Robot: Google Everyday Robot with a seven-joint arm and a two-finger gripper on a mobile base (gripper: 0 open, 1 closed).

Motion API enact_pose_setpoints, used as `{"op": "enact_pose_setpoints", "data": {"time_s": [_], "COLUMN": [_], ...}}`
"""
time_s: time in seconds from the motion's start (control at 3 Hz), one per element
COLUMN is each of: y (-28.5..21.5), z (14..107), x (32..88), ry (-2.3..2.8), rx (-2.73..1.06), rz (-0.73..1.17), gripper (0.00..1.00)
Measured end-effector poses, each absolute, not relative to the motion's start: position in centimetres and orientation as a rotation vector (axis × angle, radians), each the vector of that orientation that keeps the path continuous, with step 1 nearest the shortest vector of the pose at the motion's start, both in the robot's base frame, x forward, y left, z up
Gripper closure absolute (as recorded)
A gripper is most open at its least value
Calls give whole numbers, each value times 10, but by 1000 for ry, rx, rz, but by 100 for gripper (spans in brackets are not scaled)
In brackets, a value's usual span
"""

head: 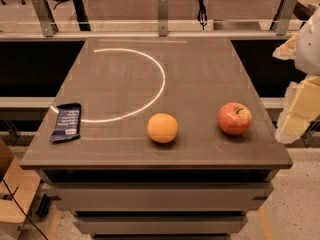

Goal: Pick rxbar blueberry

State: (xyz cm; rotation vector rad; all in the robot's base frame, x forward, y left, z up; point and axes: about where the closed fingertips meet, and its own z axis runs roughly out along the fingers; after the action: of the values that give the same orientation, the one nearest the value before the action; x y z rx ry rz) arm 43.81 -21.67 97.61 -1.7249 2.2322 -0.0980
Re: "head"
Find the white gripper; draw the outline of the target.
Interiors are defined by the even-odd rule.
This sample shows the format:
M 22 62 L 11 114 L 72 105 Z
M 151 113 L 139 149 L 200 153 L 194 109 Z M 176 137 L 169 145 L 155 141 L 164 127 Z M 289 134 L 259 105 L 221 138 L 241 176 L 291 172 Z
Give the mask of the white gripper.
M 275 49 L 272 56 L 294 59 L 295 67 L 306 74 L 320 75 L 320 8 L 300 29 Z M 286 89 L 283 110 L 277 121 L 275 138 L 283 144 L 298 140 L 311 122 L 320 116 L 320 77 L 307 76 Z

